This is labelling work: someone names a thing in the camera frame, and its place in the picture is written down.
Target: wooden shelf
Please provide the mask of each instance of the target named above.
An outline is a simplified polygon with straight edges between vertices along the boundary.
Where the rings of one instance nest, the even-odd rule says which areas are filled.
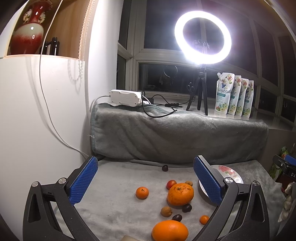
[[[23,24],[22,18],[24,14],[29,10],[29,6],[35,1],[36,0],[28,1],[15,25],[14,31],[16,31]],[[51,2],[52,9],[45,13],[46,17],[42,23],[44,35],[46,34],[60,0],[51,0]],[[59,56],[76,59],[78,58],[80,36],[89,2],[90,0],[63,1],[46,38],[47,41],[51,41],[53,37],[57,37],[58,41],[60,42]]]
[[[15,55],[6,55],[3,58],[17,58],[17,57],[40,57],[40,54],[15,54]],[[66,57],[66,56],[56,56],[56,55],[42,55],[42,58],[66,58],[66,59],[75,59],[78,60],[77,58],[72,58],[72,57]]]

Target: tangerine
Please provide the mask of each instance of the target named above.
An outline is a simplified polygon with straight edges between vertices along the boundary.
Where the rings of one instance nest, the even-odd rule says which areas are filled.
[[[182,206],[189,203],[193,196],[192,186],[186,183],[177,183],[169,189],[167,200],[174,206]]]
[[[152,229],[155,241],[185,241],[188,237],[186,226],[175,220],[157,223]]]
[[[146,187],[139,187],[136,190],[136,197],[139,199],[145,199],[149,195],[149,190]]]
[[[203,215],[200,217],[200,223],[205,225],[210,218],[207,215]]]

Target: window frame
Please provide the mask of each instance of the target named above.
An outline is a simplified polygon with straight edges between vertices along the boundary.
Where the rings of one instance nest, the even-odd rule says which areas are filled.
[[[238,13],[244,15],[249,19],[254,43],[255,43],[255,51],[256,51],[256,60],[257,60],[257,75],[253,74],[247,70],[244,70],[240,67],[231,65],[226,62],[219,62],[216,64],[207,65],[206,68],[208,70],[220,72],[220,70],[232,73],[240,73],[245,78],[250,80],[254,80],[255,85],[257,86],[256,97],[255,97],[255,109],[259,112],[268,112],[261,109],[259,107],[260,100],[260,92],[261,88],[267,90],[268,92],[277,96],[276,109],[275,113],[268,112],[270,115],[276,115],[280,117],[283,121],[289,122],[281,116],[281,109],[283,98],[287,98],[296,102],[296,98],[284,95],[284,66],[283,66],[283,58],[281,53],[281,48],[279,44],[279,35],[275,35],[272,31],[265,26],[262,25],[261,22],[254,18],[254,16],[247,16],[244,13],[240,12],[237,9],[234,9],[231,5],[221,2],[220,0],[211,0],[217,2],[221,5],[224,5]],[[200,10],[203,10],[201,0],[196,0],[197,7]],[[128,41],[127,41],[127,49],[123,48],[120,44],[118,44],[118,54],[126,59],[126,90],[138,91],[138,83],[139,83],[139,64],[174,64],[179,66],[186,67],[199,67],[199,65],[193,64],[188,61],[182,51],[176,50],[164,50],[164,49],[144,49],[144,37],[145,37],[145,23],[146,23],[146,5],[147,0],[132,0],[131,3],[131,12],[129,19],[129,28],[128,28]],[[254,21],[261,24],[273,37],[274,46],[276,50],[277,57],[277,65],[278,65],[278,86],[271,83],[262,77],[262,61],[261,61],[261,51],[259,38],[257,34],[257,30],[255,27]],[[205,30],[205,22],[200,21],[201,28],[201,38],[206,41],[206,30]],[[296,43],[292,39],[294,51],[296,53]],[[180,97],[184,98],[184,94],[177,93],[165,93],[166,96],[169,97]]]

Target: tripod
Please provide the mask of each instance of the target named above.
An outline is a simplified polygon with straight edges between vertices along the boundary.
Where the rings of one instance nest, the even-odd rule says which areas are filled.
[[[202,66],[197,73],[197,79],[195,80],[194,86],[191,86],[190,88],[193,88],[192,95],[195,96],[195,93],[198,88],[198,101],[197,101],[197,109],[200,110],[200,106],[202,104],[202,93],[204,95],[204,107],[205,107],[205,115],[208,115],[207,112],[207,85],[206,85],[206,79],[205,79],[205,67]],[[189,103],[187,105],[186,110],[189,110],[192,103],[192,98],[190,98]]]

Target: dark plum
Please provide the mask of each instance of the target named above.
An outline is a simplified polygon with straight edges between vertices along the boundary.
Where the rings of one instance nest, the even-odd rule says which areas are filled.
[[[168,171],[168,165],[164,165],[161,169],[162,169],[163,172],[167,172]]]
[[[172,220],[175,220],[175,221],[181,222],[181,220],[182,220],[182,215],[177,214],[177,215],[173,216]]]
[[[190,212],[192,210],[192,206],[188,203],[188,204],[185,204],[183,207],[182,207],[182,211],[184,213],[187,213],[187,212]]]

